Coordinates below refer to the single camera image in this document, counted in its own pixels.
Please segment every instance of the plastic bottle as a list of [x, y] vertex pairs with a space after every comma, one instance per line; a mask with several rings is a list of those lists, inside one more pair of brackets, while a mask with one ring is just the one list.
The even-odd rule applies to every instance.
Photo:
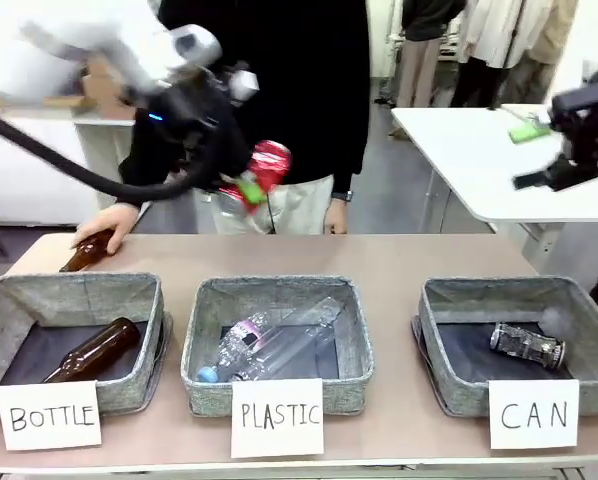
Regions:
[[114, 233], [113, 230], [103, 230], [82, 240], [75, 248], [75, 254], [59, 271], [78, 272], [103, 260], [108, 256], [108, 242]]
[[197, 372], [197, 381], [203, 383], [227, 381], [234, 367], [251, 351], [251, 346], [264, 335], [269, 325], [266, 313], [256, 313], [236, 323], [219, 342], [217, 363], [201, 367]]
[[120, 317], [63, 357], [59, 367], [42, 383], [96, 380], [121, 356], [137, 345], [141, 332], [132, 321]]
[[259, 342], [259, 349], [246, 358], [232, 375], [233, 381], [267, 380], [290, 363], [313, 341], [317, 349], [335, 338], [332, 323], [341, 311], [341, 304], [328, 297], [309, 310], [298, 310], [284, 319], [285, 324], [306, 325], [301, 333], [275, 329]]

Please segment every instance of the clear plastic bottle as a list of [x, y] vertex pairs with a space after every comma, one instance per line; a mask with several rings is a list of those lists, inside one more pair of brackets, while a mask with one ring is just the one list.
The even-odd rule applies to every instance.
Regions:
[[269, 325], [268, 314], [265, 312], [256, 313], [236, 323], [219, 342], [217, 363], [201, 367], [197, 372], [197, 381], [217, 383], [230, 379], [235, 366], [269, 329]]
[[269, 380], [297, 357], [313, 341], [317, 349], [325, 347], [334, 340], [335, 331], [332, 323], [341, 312], [341, 304], [328, 297], [309, 310], [298, 310], [284, 319], [291, 325], [306, 325], [300, 333], [289, 332], [283, 328], [274, 329], [258, 342], [258, 349], [244, 358], [234, 370], [233, 381]]

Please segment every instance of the basket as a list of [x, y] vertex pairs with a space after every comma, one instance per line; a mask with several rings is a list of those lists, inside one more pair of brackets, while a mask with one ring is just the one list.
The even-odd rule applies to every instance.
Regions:
[[[488, 415], [489, 380], [574, 378], [580, 415], [598, 415], [598, 307], [574, 281], [541, 276], [431, 279], [419, 305], [433, 385], [451, 415]], [[567, 342], [554, 371], [490, 350], [497, 322]]]
[[145, 406], [159, 344], [167, 341], [160, 338], [159, 278], [111, 273], [1, 277], [0, 385], [41, 382], [68, 351], [122, 316], [137, 324], [142, 342], [115, 363], [116, 376], [97, 381], [102, 414]]
[[282, 325], [288, 313], [330, 296], [342, 304], [335, 323], [338, 379], [323, 380], [324, 413], [355, 415], [365, 405], [365, 389], [374, 372], [368, 327], [356, 287], [341, 277], [277, 276], [215, 278], [197, 291], [184, 343], [181, 377], [193, 415], [224, 417], [232, 413], [230, 383], [200, 383], [196, 372], [216, 361], [222, 329], [253, 313], [269, 311]]

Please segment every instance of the cable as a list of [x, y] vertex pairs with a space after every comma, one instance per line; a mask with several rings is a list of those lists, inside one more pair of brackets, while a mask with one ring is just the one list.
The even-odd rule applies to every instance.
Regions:
[[266, 193], [266, 203], [268, 204], [268, 215], [270, 215], [270, 235], [277, 234], [277, 228], [275, 227], [275, 218], [272, 215], [272, 207], [270, 206], [270, 195]]
[[100, 192], [132, 203], [165, 200], [167, 198], [181, 195], [205, 178], [210, 168], [210, 165], [208, 164], [197, 164], [187, 170], [188, 174], [184, 178], [175, 182], [166, 185], [136, 187], [133, 185], [124, 185], [114, 182], [108, 178], [91, 172], [87, 168], [68, 160], [63, 155], [55, 152], [43, 143], [19, 131], [1, 119], [0, 136], [21, 147], [32, 155], [41, 158], [62, 173], [65, 173], [66, 175], [85, 183], [86, 185], [99, 190]]
[[186, 176], [172, 183], [151, 186], [125, 185], [102, 177], [87, 168], [67, 159], [60, 153], [35, 140], [26, 133], [18, 130], [0, 118], [0, 136], [26, 150], [32, 155], [49, 163], [60, 172], [86, 185], [117, 197], [129, 203], [143, 203], [148, 201], [165, 200], [177, 197], [195, 186], [210, 183], [212, 177], [219, 172], [218, 163], [222, 160], [225, 144], [231, 148], [234, 164], [237, 169], [247, 165], [250, 152], [243, 134], [238, 129], [236, 120], [232, 116], [231, 106], [222, 102], [218, 97], [212, 98], [213, 92], [206, 92], [207, 98], [215, 100], [213, 119], [217, 127], [209, 134], [208, 143], [204, 148], [203, 157], [186, 168]]

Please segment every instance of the bottle label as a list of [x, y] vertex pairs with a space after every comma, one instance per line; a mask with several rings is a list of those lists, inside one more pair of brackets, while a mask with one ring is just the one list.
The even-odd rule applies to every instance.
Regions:
[[242, 320], [231, 328], [233, 335], [244, 340], [248, 335], [254, 335], [256, 340], [261, 338], [261, 330], [250, 320]]

